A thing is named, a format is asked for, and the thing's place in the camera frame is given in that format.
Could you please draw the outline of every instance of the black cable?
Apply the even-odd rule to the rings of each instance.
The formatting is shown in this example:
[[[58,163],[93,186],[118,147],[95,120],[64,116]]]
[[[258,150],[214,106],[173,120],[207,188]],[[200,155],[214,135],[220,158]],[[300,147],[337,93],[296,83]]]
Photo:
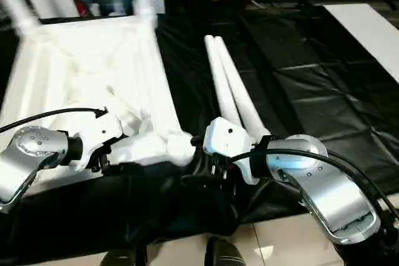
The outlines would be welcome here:
[[[385,218],[382,217],[383,209],[381,208],[381,205],[375,199],[372,192],[370,192],[368,186],[366,184],[364,184],[362,180],[359,179],[358,174],[351,171],[350,168],[346,167],[342,163],[339,163],[338,161],[331,159],[329,157],[311,153],[311,152],[307,152],[307,151],[300,151],[300,150],[293,150],[293,149],[268,149],[268,150],[263,150],[263,151],[252,151],[252,152],[243,153],[243,154],[240,154],[237,156],[233,156],[231,158],[227,158],[226,162],[228,164],[230,164],[230,163],[234,163],[235,161],[245,159],[245,158],[250,158],[250,157],[255,157],[255,156],[267,156],[267,155],[272,155],[272,154],[288,154],[288,155],[309,157],[309,158],[313,158],[313,159],[316,159],[319,161],[323,161],[325,163],[329,163],[332,166],[335,166],[336,168],[338,168],[343,173],[347,174],[350,178],[352,178],[355,181],[355,183],[358,185],[358,187],[367,196],[368,200],[372,203],[373,207],[377,211],[381,220],[383,222],[386,222],[385,225],[387,227],[390,226],[390,224],[387,221],[385,221]]]
[[[353,161],[349,160],[346,157],[343,157],[341,154],[338,154],[338,153],[336,153],[334,151],[331,151],[331,150],[327,150],[327,152],[328,152],[329,155],[334,156],[334,157],[336,157],[336,158],[338,158],[338,159],[340,159],[342,161],[345,161],[347,164],[351,165],[351,167],[356,169],[360,174],[362,174],[362,176],[373,186],[373,188],[376,190],[378,195],[382,198],[382,200],[388,206],[389,210],[391,210],[392,214],[397,219],[399,219],[399,213],[398,213],[397,209],[395,208],[395,206],[387,198],[387,196],[384,194],[384,192],[377,186],[377,184],[375,184],[375,182],[369,176],[367,176],[367,174],[361,168],[359,168]]]
[[[3,133],[7,130],[13,129],[15,127],[21,126],[23,124],[29,123],[31,121],[38,120],[40,118],[45,118],[47,116],[51,115],[59,115],[61,113],[67,113],[67,112],[94,112],[96,116],[103,115],[106,110],[100,110],[100,109],[94,109],[94,108],[65,108],[65,109],[58,109],[58,110],[52,110],[51,112],[44,112],[40,113],[38,115],[30,116],[29,118],[24,118],[19,121],[15,121],[14,123],[8,124],[4,127],[0,128],[0,133]]]

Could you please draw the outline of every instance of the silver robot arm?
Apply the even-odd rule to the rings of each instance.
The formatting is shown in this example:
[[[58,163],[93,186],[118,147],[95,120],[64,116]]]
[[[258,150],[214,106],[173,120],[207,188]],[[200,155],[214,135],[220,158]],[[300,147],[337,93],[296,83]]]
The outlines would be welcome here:
[[[325,146],[309,135],[273,140],[268,149],[292,149],[327,155]],[[316,159],[289,154],[267,156],[277,181],[289,182],[302,194],[302,205],[335,244],[356,244],[378,232],[381,220],[370,201],[346,174]]]
[[[213,120],[206,129],[203,148],[209,154],[233,157],[254,147],[254,141],[245,129],[223,118]],[[262,149],[301,150],[328,157],[322,142],[309,135],[267,141]],[[335,244],[359,243],[380,228],[381,220],[364,193],[331,164],[293,154],[271,154],[266,159],[261,158],[257,165],[251,164],[249,158],[234,163],[247,184],[257,184],[266,171],[265,175],[271,173],[276,181],[296,186],[302,194],[301,204]]]
[[[73,137],[39,126],[21,128],[0,153],[0,212],[10,211],[38,171],[58,165],[82,171],[104,143],[118,140],[122,134],[119,120],[111,113],[94,119]]]
[[[41,169],[54,168],[65,158],[65,133],[38,126],[16,132],[0,153],[0,211],[7,213],[33,183]]]

